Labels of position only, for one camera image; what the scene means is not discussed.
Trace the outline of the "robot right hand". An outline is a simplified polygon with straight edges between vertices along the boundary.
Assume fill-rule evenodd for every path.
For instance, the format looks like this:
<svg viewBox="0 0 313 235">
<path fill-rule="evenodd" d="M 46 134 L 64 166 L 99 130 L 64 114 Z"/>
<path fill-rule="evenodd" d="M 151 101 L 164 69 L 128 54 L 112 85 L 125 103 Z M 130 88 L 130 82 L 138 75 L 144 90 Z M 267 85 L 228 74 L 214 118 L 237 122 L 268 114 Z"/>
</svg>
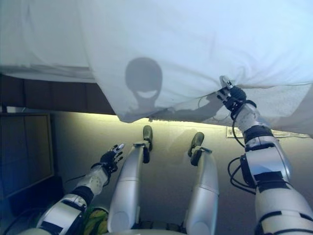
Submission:
<svg viewBox="0 0 313 235">
<path fill-rule="evenodd" d="M 220 76 L 220 82 L 222 88 L 216 92 L 217 98 L 229 111 L 237 111 L 246 101 L 245 92 L 225 75 Z"/>
</svg>

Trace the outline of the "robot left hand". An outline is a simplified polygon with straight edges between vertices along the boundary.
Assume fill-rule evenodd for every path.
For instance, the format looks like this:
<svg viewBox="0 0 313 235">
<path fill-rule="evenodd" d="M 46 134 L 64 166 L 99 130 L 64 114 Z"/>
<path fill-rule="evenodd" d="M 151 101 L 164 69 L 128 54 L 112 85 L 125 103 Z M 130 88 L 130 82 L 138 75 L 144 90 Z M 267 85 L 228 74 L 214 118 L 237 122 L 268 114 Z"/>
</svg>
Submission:
<svg viewBox="0 0 313 235">
<path fill-rule="evenodd" d="M 116 144 L 102 155 L 100 164 L 108 174 L 112 174 L 118 170 L 117 164 L 123 159 L 122 150 L 124 147 L 124 143 Z"/>
</svg>

